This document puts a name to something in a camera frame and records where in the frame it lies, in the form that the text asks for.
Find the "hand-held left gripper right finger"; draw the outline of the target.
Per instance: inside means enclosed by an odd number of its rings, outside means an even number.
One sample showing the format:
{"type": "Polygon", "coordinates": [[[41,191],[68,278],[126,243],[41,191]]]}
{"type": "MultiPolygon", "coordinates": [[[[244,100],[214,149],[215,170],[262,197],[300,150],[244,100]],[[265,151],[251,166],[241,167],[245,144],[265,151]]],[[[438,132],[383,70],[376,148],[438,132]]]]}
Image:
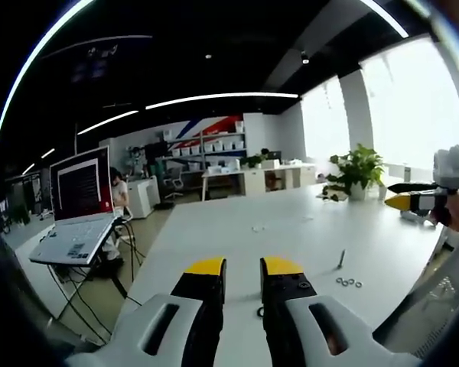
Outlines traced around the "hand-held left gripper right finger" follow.
{"type": "Polygon", "coordinates": [[[262,322],[273,366],[419,366],[373,338],[360,317],[319,295],[302,268],[287,259],[260,260],[262,322]]]}

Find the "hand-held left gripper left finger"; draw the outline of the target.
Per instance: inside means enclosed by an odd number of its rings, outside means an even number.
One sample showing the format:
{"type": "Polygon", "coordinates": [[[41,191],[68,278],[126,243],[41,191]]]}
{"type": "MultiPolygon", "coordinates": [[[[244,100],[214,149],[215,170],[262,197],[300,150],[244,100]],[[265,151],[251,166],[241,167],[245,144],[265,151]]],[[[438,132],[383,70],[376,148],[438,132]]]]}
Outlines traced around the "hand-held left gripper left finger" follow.
{"type": "Polygon", "coordinates": [[[122,319],[111,340],[68,366],[212,366],[223,329],[226,259],[197,261],[170,294],[156,294],[122,319]]]}

